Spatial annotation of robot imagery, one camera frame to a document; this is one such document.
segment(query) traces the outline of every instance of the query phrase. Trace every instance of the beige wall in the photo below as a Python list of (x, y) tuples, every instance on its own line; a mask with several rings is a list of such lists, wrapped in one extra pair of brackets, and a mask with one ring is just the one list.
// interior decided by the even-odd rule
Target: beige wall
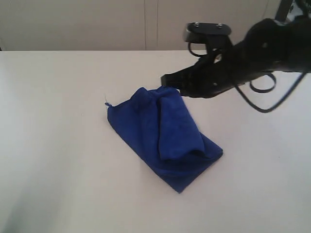
[(280, 0), (2, 0), (5, 50), (182, 50), (187, 22), (221, 22), (233, 41)]

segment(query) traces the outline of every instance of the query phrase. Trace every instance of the table surface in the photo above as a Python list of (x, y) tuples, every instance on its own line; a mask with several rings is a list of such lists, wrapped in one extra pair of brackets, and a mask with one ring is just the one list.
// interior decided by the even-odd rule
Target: table surface
[[(195, 61), (186, 51), (1, 52), (0, 232), (310, 232), (310, 76), (266, 115), (235, 90), (184, 98), (224, 155), (182, 194), (110, 127), (105, 99), (155, 89)], [(271, 94), (243, 89), (268, 107), (297, 75), (277, 73)]]

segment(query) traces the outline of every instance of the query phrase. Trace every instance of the blue towel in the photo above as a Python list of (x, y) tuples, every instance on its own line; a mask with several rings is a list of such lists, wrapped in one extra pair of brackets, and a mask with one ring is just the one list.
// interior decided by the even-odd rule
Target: blue towel
[(174, 88), (140, 88), (128, 101), (106, 105), (112, 128), (178, 193), (223, 154), (199, 132)]

